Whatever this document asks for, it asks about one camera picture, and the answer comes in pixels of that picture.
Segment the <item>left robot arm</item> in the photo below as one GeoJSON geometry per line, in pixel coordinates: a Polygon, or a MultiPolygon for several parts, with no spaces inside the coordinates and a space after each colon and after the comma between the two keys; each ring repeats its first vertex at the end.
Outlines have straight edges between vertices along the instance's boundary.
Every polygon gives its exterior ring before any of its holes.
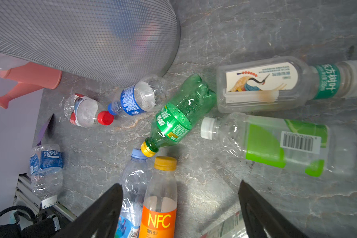
{"type": "Polygon", "coordinates": [[[36,216],[29,207],[16,205],[6,208],[0,212],[0,218],[14,211],[15,222],[13,224],[0,225],[0,238],[51,238],[60,230],[60,222],[58,217],[36,216]],[[23,217],[32,225],[21,228],[20,217],[23,217]]]}

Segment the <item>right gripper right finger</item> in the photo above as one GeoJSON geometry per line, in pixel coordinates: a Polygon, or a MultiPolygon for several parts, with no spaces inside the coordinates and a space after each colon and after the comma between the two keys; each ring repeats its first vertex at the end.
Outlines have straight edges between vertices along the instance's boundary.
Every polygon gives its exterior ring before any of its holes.
{"type": "Polygon", "coordinates": [[[250,238],[306,238],[251,185],[241,181],[239,201],[250,238]]]}

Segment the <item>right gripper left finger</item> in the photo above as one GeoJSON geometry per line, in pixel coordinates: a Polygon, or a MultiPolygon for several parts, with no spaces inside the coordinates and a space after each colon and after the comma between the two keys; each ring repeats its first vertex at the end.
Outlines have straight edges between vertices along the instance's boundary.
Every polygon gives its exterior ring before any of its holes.
{"type": "Polygon", "coordinates": [[[89,208],[55,238],[113,238],[123,203],[123,189],[118,183],[110,187],[89,208]]]}

